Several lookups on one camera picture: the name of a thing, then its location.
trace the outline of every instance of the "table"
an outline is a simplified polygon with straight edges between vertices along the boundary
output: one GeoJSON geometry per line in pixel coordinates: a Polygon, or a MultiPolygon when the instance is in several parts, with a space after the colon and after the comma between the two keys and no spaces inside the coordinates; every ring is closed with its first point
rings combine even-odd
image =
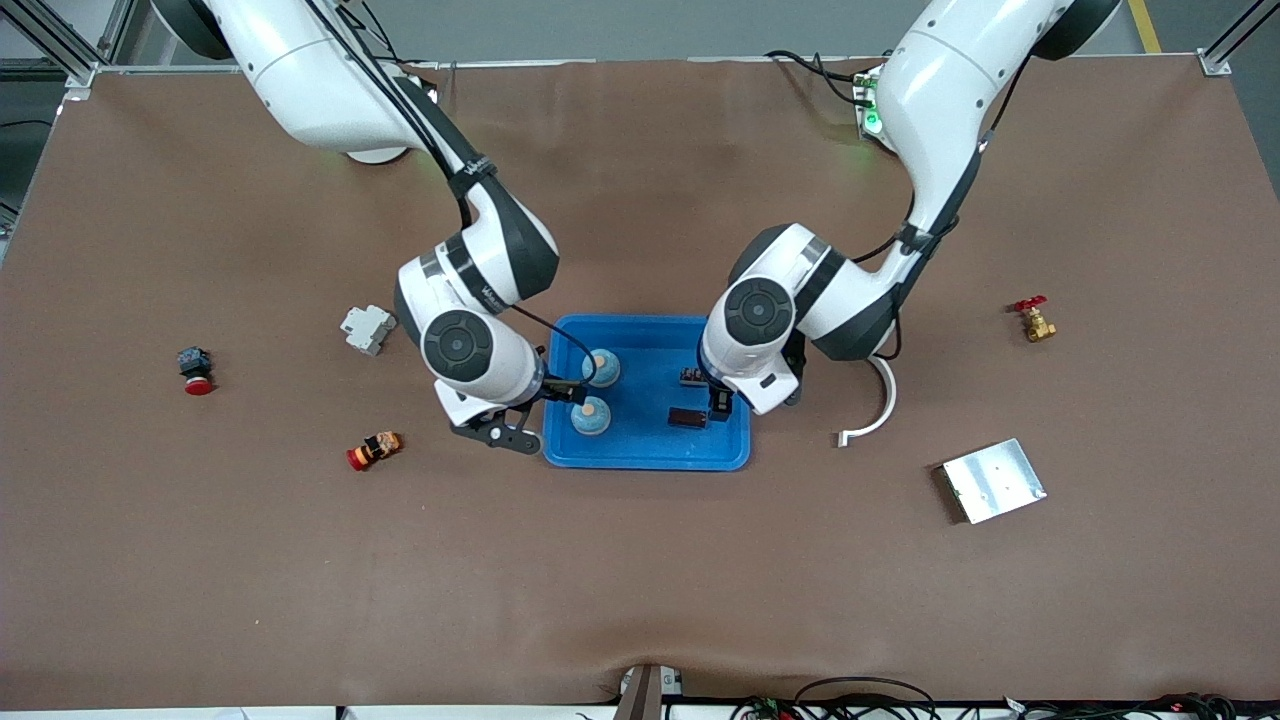
{"type": "MultiPolygon", "coordinates": [[[[791,65],[438,79],[559,242],[550,318],[705,313],[760,229],[854,255],[906,210],[791,65]]],[[[343,342],[456,231],[429,158],[303,147],[238,76],[99,77],[0,272],[0,707],[589,702],[641,661],[701,694],[1280,694],[1280,205],[1230,83],[1034,61],[961,215],[882,430],[832,447],[881,391],[817,356],[742,471],[566,471],[453,437],[403,333],[343,342]],[[931,469],[1009,437],[1048,498],[957,521],[931,469]]]]}

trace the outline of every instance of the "robotic arm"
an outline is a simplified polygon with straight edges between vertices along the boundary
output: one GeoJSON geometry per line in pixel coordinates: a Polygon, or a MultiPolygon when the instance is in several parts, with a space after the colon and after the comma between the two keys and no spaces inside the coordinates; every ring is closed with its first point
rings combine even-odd
{"type": "Polygon", "coordinates": [[[1119,4],[933,0],[884,64],[876,94],[882,132],[915,190],[883,265],[869,273],[799,224],[756,236],[699,343],[712,406],[723,406],[717,392],[726,391],[741,393],[758,414],[794,404],[804,338],[832,360],[876,354],[955,227],[992,136],[980,133],[992,100],[1030,55],[1057,60],[1075,53],[1119,4]]]}
{"type": "Polygon", "coordinates": [[[512,197],[497,168],[398,67],[379,64],[330,0],[152,0],[197,53],[234,56],[275,120],[305,145],[347,154],[430,152],[449,179],[463,228],[397,275],[399,324],[435,374],[458,434],[525,454],[541,398],[582,402],[582,383],[547,374],[524,337],[495,315],[547,290],[559,263],[547,227],[512,197]],[[470,206],[476,218],[470,222],[470,206]],[[521,413],[508,425],[507,409],[521,413]]]}

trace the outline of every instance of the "brass valve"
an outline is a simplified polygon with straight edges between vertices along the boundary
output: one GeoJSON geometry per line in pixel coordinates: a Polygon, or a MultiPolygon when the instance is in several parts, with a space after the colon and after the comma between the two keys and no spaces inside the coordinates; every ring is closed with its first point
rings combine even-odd
{"type": "Polygon", "coordinates": [[[1057,328],[1046,320],[1044,315],[1039,311],[1039,305],[1043,305],[1046,300],[1048,299],[1043,295],[1037,295],[1036,297],[1019,300],[1014,304],[1014,310],[1023,314],[1023,324],[1027,327],[1027,340],[1032,342],[1048,340],[1057,334],[1057,328]]]}

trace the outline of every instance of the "white curved pipe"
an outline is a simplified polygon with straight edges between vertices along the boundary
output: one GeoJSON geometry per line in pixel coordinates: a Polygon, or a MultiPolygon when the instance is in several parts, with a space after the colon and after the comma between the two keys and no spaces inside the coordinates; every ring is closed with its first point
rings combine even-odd
{"type": "Polygon", "coordinates": [[[849,441],[855,437],[863,437],[874,433],[888,421],[888,416],[893,414],[893,406],[897,405],[897,378],[893,377],[893,369],[888,366],[888,361],[870,356],[867,359],[868,363],[876,368],[879,373],[881,380],[884,383],[884,410],[881,411],[881,416],[876,418],[876,421],[865,428],[858,428],[856,430],[844,430],[840,433],[840,447],[849,447],[849,441]]]}

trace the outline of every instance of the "blue tray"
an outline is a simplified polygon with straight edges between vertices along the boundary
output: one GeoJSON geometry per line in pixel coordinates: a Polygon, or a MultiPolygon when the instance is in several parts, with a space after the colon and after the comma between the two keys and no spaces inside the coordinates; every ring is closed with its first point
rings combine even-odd
{"type": "MultiPolygon", "coordinates": [[[[580,434],[572,406],[548,402],[543,416],[547,460],[561,468],[614,470],[737,470],[751,455],[751,410],[733,398],[728,421],[705,429],[673,428],[667,410],[707,409],[707,388],[680,384],[681,368],[698,365],[698,340],[705,318],[684,315],[566,315],[559,325],[593,350],[612,350],[622,377],[590,393],[609,404],[613,421],[604,433],[580,434]]],[[[584,354],[552,333],[547,365],[562,378],[582,377],[584,354]]]]}

